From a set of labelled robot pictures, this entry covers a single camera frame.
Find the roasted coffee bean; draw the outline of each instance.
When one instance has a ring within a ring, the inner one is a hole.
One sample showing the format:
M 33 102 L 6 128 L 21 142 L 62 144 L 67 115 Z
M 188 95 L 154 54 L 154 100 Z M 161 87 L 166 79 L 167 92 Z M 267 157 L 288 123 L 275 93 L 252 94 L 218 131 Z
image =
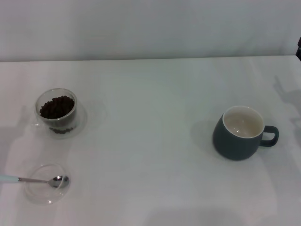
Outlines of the roasted coffee bean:
M 65 133 L 69 133 L 71 132 L 71 130 L 73 130 L 73 128 L 71 127 L 70 129 L 64 129 L 64 130 L 60 130 L 60 129 L 54 129 L 54 128 L 49 128 L 50 130 L 54 131 L 56 134 L 65 134 Z
M 68 114 L 74 107 L 74 100 L 67 96 L 52 98 L 40 109 L 40 115 L 47 119 L 57 119 Z

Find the clear glass cup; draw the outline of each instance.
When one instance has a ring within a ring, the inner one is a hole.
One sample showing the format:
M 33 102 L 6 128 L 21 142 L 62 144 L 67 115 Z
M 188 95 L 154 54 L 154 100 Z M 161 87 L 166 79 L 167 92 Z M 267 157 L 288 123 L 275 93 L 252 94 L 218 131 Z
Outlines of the clear glass cup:
M 57 119 L 47 119 L 40 115 L 40 109 L 42 106 L 47 103 L 48 101 L 52 101 L 55 97 L 61 97 L 61 96 L 67 96 L 70 97 L 74 101 L 74 107 L 71 109 L 71 111 L 66 114 L 65 116 Z M 38 120 L 42 121 L 45 125 L 47 125 L 53 132 L 55 133 L 66 133 L 70 132 L 73 129 L 75 129 L 78 126 L 78 120 L 77 120 L 77 98 L 70 90 L 62 89 L 62 88 L 56 88 L 56 89 L 50 89 L 43 93 L 39 98 L 37 99 L 35 103 L 35 114 Z
M 68 191 L 70 186 L 70 174 L 60 164 L 49 163 L 34 168 L 28 175 L 28 178 L 50 180 L 57 176 L 63 176 L 63 179 L 57 188 L 51 187 L 45 183 L 25 182 L 24 192 L 26 198 L 34 203 L 49 205 L 60 200 Z M 63 184 L 68 177 L 69 183 Z

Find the dark teal mug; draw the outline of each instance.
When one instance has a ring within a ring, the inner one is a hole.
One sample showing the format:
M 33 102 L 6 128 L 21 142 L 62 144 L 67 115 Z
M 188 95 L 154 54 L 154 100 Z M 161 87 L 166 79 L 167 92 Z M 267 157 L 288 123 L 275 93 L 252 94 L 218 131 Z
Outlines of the dark teal mug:
M 271 140 L 263 140 L 263 133 L 273 133 Z M 259 146 L 272 147 L 279 138 L 274 126 L 265 126 L 262 116 L 246 106 L 229 108 L 218 121 L 213 132 L 213 145 L 225 158 L 239 161 L 250 158 Z

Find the mug rim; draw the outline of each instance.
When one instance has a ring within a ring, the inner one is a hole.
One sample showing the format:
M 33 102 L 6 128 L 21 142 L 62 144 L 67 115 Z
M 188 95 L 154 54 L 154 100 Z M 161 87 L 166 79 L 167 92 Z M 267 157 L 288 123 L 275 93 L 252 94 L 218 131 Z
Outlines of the mug rim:
M 226 114 L 227 112 L 229 112 L 230 110 L 232 110 L 233 108 L 245 108 L 245 109 L 247 108 L 248 110 L 253 111 L 254 113 L 256 113 L 256 114 L 261 118 L 261 121 L 262 121 L 262 130 L 260 131 L 260 133 L 256 134 L 255 136 L 252 136 L 252 137 L 242 137 L 242 136 L 239 136 L 239 135 L 237 135 L 237 134 L 232 133 L 232 132 L 227 128 L 227 126 L 226 126 L 226 124 L 225 124 L 225 121 L 224 121 L 224 117 L 225 117 L 225 114 Z M 250 108 L 250 107 L 248 107 L 248 106 L 243 106 L 243 105 L 236 105 L 236 106 L 232 106 L 232 107 L 228 108 L 228 109 L 225 111 L 225 113 L 222 115 L 222 123 L 223 123 L 224 127 L 227 129 L 227 131 L 228 131 L 229 133 L 233 134 L 233 135 L 236 136 L 236 137 L 240 137 L 240 138 L 243 138 L 243 139 L 252 139 L 252 138 L 258 137 L 261 133 L 263 133 L 263 131 L 264 131 L 264 126 L 265 126 L 263 117 L 262 117 L 262 115 L 261 115 L 258 111 L 256 111 L 256 110 L 253 109 L 253 108 Z

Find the metal spoon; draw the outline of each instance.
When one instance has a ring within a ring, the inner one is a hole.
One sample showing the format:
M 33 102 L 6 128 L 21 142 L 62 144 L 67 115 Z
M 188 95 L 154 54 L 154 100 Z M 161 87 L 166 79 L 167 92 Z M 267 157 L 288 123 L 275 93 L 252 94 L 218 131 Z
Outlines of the metal spoon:
M 45 183 L 49 184 L 49 186 L 58 188 L 61 184 L 60 188 L 66 187 L 69 183 L 69 177 L 67 176 L 57 176 L 50 180 L 37 180 L 31 178 L 19 178 L 15 176 L 8 176 L 8 175 L 0 175 L 0 182 L 34 182 L 34 183 Z

